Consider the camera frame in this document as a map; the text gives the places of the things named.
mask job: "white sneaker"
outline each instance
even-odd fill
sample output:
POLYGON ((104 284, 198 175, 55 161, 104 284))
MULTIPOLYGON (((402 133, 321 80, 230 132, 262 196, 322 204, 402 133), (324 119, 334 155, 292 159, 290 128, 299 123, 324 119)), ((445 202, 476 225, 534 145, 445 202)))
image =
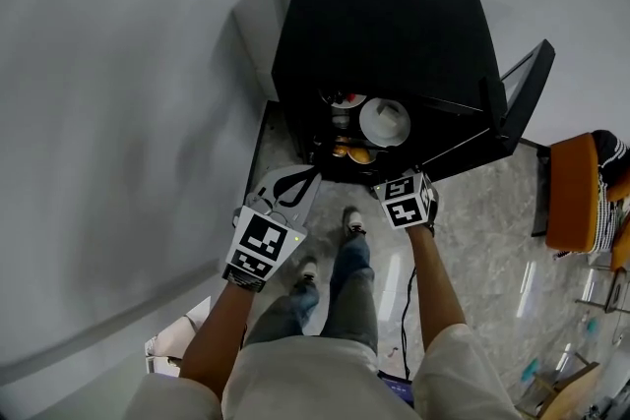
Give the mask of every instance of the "white sneaker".
POLYGON ((363 216, 356 207, 346 207, 344 210, 344 231, 346 232, 346 236, 351 233, 365 234, 363 216))
POLYGON ((300 269, 299 278, 315 282, 317 279, 317 260, 315 258, 305 258, 300 269))

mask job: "jeans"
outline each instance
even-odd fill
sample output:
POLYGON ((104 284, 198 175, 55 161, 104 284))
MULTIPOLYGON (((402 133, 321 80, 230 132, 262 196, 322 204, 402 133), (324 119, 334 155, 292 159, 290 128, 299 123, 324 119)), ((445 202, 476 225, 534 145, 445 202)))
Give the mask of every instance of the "jeans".
MULTIPOLYGON (((351 339, 377 352, 378 329, 372 297, 374 270, 362 233, 352 233, 335 259, 331 277, 328 319, 321 336, 351 339)), ((250 331, 245 345, 303 335, 302 328, 319 302, 313 282, 299 280, 291 292, 278 298, 250 331)))

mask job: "shirt sleeve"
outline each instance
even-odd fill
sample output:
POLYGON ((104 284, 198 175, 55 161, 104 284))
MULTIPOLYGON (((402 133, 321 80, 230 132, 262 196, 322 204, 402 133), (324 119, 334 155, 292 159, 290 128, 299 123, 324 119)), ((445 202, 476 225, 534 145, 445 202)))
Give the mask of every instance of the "shirt sleeve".
POLYGON ((413 379, 425 420, 522 420, 468 326, 450 326, 431 342, 413 379))
POLYGON ((197 382, 167 375, 146 375, 134 395, 125 420, 221 420, 215 394, 197 382))

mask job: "orange cushion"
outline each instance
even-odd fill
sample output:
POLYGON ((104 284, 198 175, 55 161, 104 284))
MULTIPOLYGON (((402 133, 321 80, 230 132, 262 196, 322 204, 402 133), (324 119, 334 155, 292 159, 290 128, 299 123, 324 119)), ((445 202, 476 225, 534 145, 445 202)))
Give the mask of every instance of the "orange cushion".
POLYGON ((606 192, 606 199, 609 202, 618 202, 628 196, 630 196, 630 168, 606 192))
POLYGON ((573 252, 593 249, 598 188, 598 153, 591 134, 551 146, 548 247, 573 252))
POLYGON ((612 244, 612 259, 610 270, 617 271, 625 265, 630 257, 630 213, 626 215, 623 224, 617 231, 612 244))

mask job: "black cable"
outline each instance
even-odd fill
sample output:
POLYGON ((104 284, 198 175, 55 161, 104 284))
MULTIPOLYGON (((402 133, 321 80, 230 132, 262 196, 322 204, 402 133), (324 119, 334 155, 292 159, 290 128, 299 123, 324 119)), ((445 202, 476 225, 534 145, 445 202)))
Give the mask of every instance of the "black cable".
POLYGON ((411 302, 411 286, 413 284, 413 279, 415 278, 415 267, 411 272, 411 276, 409 277, 409 283, 407 284, 407 304, 405 305, 405 309, 403 310, 403 318, 401 319, 401 344, 403 347, 403 365, 405 366, 405 378, 408 380, 410 378, 411 369, 407 365, 407 333, 405 332, 405 316, 407 315, 407 310, 410 307, 411 302))

